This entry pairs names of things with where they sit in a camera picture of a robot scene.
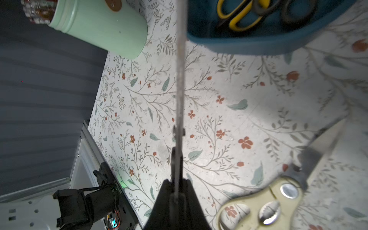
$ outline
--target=gray curtain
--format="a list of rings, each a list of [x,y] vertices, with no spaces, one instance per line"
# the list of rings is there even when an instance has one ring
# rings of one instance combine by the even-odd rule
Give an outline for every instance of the gray curtain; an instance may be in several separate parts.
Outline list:
[[[0,1],[0,195],[70,176],[106,55]]]

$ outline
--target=blue container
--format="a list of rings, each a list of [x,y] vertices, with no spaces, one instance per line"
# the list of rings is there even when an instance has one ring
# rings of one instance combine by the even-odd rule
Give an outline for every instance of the blue container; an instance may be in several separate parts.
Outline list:
[[[231,32],[230,29],[215,30],[219,19],[217,0],[188,0],[188,38],[197,44],[205,45],[218,53],[277,55],[289,53],[313,40],[318,31],[343,14],[356,0],[319,0],[317,11],[310,22],[296,30],[282,26],[280,11],[277,11],[256,28],[243,33]],[[226,0],[223,6],[225,14],[235,9],[241,0]],[[306,9],[305,0],[296,0],[291,12],[302,15]],[[250,12],[238,26],[249,25],[256,18]]]

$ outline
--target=floral tablecloth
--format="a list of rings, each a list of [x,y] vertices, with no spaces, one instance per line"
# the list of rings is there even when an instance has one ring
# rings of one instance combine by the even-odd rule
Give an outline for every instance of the floral tablecloth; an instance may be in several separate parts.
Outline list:
[[[148,21],[142,53],[108,53],[89,131],[144,224],[164,179],[176,93],[176,2],[129,4]],[[344,137],[311,184],[293,229],[368,229],[368,2],[357,1],[310,44],[285,55],[217,54],[187,42],[184,171],[213,229],[227,200],[257,192],[326,124]],[[233,224],[244,215],[228,207]]]

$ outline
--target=mint green cup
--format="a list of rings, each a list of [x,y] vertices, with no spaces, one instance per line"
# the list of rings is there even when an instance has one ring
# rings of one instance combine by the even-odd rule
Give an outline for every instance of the mint green cup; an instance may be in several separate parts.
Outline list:
[[[127,59],[136,58],[147,39],[146,20],[125,0],[118,11],[105,0],[59,0],[49,26]]]

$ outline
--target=metal rivet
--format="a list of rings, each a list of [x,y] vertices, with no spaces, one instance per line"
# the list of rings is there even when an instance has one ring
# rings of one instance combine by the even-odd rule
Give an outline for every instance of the metal rivet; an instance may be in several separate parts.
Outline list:
[[[282,195],[289,199],[295,199],[299,196],[298,189],[292,184],[283,184],[280,187]]]

